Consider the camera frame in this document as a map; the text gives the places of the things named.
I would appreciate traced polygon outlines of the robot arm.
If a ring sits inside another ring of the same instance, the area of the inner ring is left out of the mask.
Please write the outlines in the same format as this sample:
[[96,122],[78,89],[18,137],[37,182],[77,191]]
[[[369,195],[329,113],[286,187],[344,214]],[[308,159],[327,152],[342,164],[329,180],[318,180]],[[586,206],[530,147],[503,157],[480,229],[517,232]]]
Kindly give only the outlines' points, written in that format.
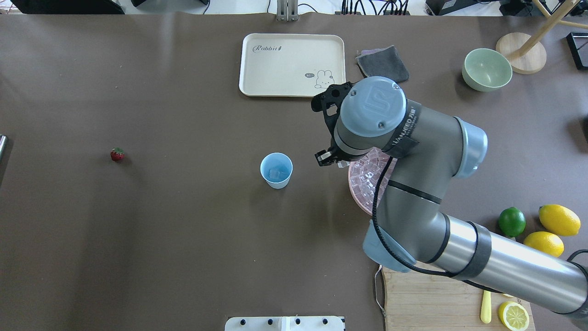
[[386,77],[331,85],[311,100],[331,136],[319,166],[355,161],[378,148],[395,161],[374,205],[379,248],[366,254],[386,264],[449,277],[507,293],[587,323],[587,270],[440,212],[452,178],[467,178],[487,153],[487,135],[458,117],[406,98]]

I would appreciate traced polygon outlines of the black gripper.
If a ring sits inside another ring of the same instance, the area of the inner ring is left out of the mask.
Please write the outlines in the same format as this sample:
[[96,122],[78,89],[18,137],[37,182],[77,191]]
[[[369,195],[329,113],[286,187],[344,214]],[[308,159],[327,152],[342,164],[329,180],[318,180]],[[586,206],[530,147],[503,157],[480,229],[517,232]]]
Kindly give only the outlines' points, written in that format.
[[351,163],[351,155],[344,152],[338,147],[331,147],[328,151],[319,151],[315,153],[315,159],[319,167],[326,167],[336,164],[338,167],[349,167]]

